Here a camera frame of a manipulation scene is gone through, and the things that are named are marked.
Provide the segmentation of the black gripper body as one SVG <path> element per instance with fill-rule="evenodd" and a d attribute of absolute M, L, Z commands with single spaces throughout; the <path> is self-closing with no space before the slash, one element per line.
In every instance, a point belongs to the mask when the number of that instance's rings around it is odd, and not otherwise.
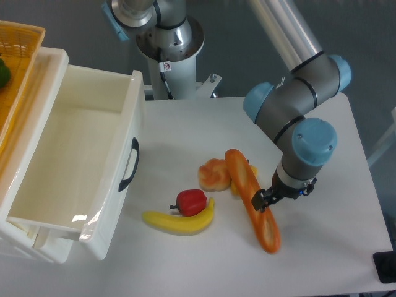
<path fill-rule="evenodd" d="M 303 185 L 288 186 L 281 179 L 278 173 L 274 173 L 272 178 L 273 200 L 291 198 L 296 200 L 300 196 L 308 196 L 314 190 L 317 179 L 313 178 Z"/>

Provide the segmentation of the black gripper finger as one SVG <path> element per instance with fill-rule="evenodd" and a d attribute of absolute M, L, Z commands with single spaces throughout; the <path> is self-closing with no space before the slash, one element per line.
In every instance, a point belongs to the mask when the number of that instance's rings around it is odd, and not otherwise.
<path fill-rule="evenodd" d="M 252 197 L 251 204 L 255 211 L 264 212 L 268 207 L 276 204 L 280 196 L 272 189 L 259 189 Z"/>

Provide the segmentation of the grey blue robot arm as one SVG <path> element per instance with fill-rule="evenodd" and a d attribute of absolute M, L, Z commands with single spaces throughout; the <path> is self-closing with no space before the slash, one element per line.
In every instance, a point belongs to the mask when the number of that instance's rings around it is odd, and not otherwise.
<path fill-rule="evenodd" d="M 348 86 L 351 69 L 340 56 L 323 52 L 291 1 L 251 1 L 250 6 L 291 74 L 290 81 L 277 86 L 255 86 L 243 102 L 251 121 L 283 154 L 272 185 L 247 197 L 263 212 L 285 197 L 296 199 L 313 191 L 337 135 L 329 123 L 307 114 Z M 150 64 L 154 99 L 197 96 L 195 65 L 181 65 L 195 60 L 204 34 L 187 15 L 185 1 L 106 1 L 103 10 L 119 36 L 135 37 Z"/>

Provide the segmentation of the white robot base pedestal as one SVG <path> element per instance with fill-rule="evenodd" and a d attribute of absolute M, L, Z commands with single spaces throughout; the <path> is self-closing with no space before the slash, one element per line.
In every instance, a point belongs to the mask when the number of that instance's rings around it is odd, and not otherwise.
<path fill-rule="evenodd" d="M 212 73 L 196 81 L 197 55 L 204 46 L 204 31 L 196 19 L 187 16 L 175 28 L 154 26 L 137 35 L 139 51 L 145 56 L 153 100 L 210 98 L 222 77 Z"/>

